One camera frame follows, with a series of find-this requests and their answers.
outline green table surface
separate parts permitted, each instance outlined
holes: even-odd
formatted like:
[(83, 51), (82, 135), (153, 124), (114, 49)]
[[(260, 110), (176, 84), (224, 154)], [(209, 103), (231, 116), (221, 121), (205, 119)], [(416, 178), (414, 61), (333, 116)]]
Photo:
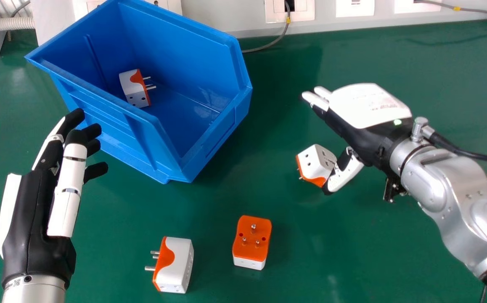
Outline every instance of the green table surface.
[[(34, 33), (13, 36), (0, 57), (0, 203), (6, 175), (30, 170), (67, 112), (49, 76), (23, 59)], [(487, 153), (487, 21), (289, 36), (245, 60), (249, 115), (193, 184), (161, 185), (103, 152), (90, 160), (107, 161), (109, 173), (83, 191), (67, 302), (478, 301), (482, 284), (415, 201), (381, 200), (382, 173), (365, 168), (324, 196), (298, 180), (295, 155), (311, 144), (345, 147), (299, 94), (358, 82), (378, 83), (459, 146)], [(244, 214), (273, 223), (262, 271), (232, 263)], [(158, 293), (143, 270), (163, 236), (195, 246), (186, 295)]]

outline robotic arm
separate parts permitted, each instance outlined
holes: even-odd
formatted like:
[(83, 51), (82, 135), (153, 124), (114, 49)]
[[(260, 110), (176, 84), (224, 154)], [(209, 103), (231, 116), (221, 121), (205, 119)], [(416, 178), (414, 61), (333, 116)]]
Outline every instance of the robotic arm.
[(387, 178), (384, 200), (413, 196), (451, 254), (487, 286), (487, 177), (481, 167), (437, 148), (448, 141), (376, 84), (334, 92), (318, 87), (302, 98), (349, 148), (338, 161), (321, 146), (307, 148), (296, 157), (301, 178), (330, 194), (364, 165), (377, 167)]
[(3, 303), (63, 303), (75, 271), (71, 243), (82, 185), (107, 173), (105, 162), (86, 167), (100, 149), (98, 124), (74, 129), (85, 118), (72, 111), (47, 136), (32, 166), (9, 174), (0, 212), (4, 260)]

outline white corrugated hose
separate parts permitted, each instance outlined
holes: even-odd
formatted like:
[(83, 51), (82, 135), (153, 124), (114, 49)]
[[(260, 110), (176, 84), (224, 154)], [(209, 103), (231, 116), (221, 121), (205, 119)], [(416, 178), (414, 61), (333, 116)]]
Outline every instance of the white corrugated hose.
[(13, 31), (15, 29), (34, 29), (34, 18), (0, 18), (0, 31)]

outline blue plastic bin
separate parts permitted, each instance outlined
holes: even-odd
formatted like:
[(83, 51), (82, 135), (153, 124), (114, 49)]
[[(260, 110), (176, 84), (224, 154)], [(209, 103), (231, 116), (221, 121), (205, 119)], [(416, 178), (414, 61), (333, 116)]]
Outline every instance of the blue plastic bin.
[[(109, 0), (26, 56), (70, 110), (99, 123), (101, 149), (153, 179), (192, 182), (249, 110), (238, 41), (142, 0)], [(152, 105), (125, 101), (119, 73), (141, 69)]]

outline silver robotic arm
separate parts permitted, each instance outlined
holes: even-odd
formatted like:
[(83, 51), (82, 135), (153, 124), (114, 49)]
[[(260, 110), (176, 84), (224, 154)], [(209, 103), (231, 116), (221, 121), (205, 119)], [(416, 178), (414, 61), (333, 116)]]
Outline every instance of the silver robotic arm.
[[(301, 178), (330, 194), (359, 172), (348, 167), (377, 167), (387, 177), (384, 200), (393, 202), (397, 194), (415, 198), (436, 222), (451, 254), (487, 286), (487, 177), (482, 168), (469, 157), (438, 148), (444, 140), (428, 121), (412, 119), (405, 104), (376, 84), (334, 92), (318, 87), (302, 98), (351, 151), (341, 161), (343, 156), (337, 160), (321, 146), (307, 148), (296, 157)], [(346, 182), (332, 186), (336, 178)]]
[(107, 164), (86, 167), (100, 149), (99, 125), (76, 109), (53, 128), (32, 171), (8, 175), (0, 212), (0, 255), (4, 260), (3, 303), (63, 303), (75, 271), (71, 243), (82, 185), (107, 173)]

